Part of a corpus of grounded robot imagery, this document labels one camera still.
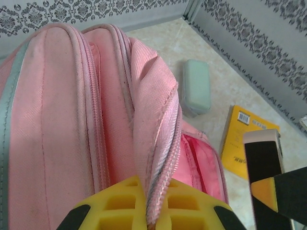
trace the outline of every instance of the wall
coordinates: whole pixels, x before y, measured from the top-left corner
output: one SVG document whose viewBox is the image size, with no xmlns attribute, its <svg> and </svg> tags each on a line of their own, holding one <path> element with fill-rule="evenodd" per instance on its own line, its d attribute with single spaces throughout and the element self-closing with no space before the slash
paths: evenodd
<svg viewBox="0 0 307 230">
<path fill-rule="evenodd" d="M 82 30 L 112 23 L 129 31 L 182 16 L 188 0 L 2 0 L 0 59 L 47 23 L 65 22 Z"/>
<path fill-rule="evenodd" d="M 194 29 L 307 135 L 306 0 L 204 0 L 193 15 Z"/>
</svg>

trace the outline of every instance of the backpack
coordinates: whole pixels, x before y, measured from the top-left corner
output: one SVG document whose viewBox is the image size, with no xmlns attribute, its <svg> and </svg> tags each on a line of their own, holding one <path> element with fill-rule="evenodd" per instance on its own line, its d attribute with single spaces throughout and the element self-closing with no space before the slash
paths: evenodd
<svg viewBox="0 0 307 230">
<path fill-rule="evenodd" d="M 56 229 L 134 175 L 147 223 L 171 178 L 228 203 L 219 157 L 182 120 L 177 86 L 156 51 L 116 26 L 36 31 L 0 66 L 0 229 Z"/>
</svg>

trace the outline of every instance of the book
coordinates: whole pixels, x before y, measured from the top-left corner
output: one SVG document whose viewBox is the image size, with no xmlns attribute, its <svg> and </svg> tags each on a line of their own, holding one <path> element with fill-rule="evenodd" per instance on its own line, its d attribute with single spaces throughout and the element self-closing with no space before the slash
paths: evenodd
<svg viewBox="0 0 307 230">
<path fill-rule="evenodd" d="M 243 134 L 245 132 L 262 129 L 277 129 L 279 132 L 280 128 L 278 125 L 275 125 L 238 105 L 234 105 L 230 108 L 229 115 L 229 125 L 226 130 L 221 154 L 222 164 L 228 171 L 231 171 L 247 180 L 248 171 L 243 145 Z"/>
</svg>

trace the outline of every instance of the floor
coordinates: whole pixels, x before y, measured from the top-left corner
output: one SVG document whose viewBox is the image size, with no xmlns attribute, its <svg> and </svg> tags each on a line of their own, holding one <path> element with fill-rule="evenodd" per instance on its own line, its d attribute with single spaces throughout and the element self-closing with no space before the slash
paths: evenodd
<svg viewBox="0 0 307 230">
<path fill-rule="evenodd" d="M 182 65 L 186 60 L 198 59 L 209 64 L 211 110 L 194 119 L 185 119 L 199 130 L 204 131 L 218 152 L 221 151 L 221 140 L 229 107 L 238 104 L 280 126 L 283 163 L 286 172 L 307 166 L 307 139 L 284 121 L 182 19 L 142 28 L 127 34 L 157 50 L 179 82 L 182 76 Z M 254 230 L 248 182 L 228 171 L 225 171 L 225 175 L 231 208 L 248 230 Z"/>
</svg>

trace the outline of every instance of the yellow plastic object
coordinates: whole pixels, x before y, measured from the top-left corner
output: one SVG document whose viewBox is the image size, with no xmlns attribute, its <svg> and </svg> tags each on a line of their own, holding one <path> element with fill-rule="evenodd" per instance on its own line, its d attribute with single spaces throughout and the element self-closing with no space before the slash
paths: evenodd
<svg viewBox="0 0 307 230">
<path fill-rule="evenodd" d="M 252 195 L 269 208 L 278 212 L 274 177 L 256 181 L 250 185 Z"/>
<path fill-rule="evenodd" d="M 91 208 L 79 230 L 147 230 L 145 196 L 137 176 L 83 200 L 76 207 L 82 205 Z M 231 210 L 226 203 L 172 179 L 155 229 L 224 230 L 215 206 Z"/>
</svg>

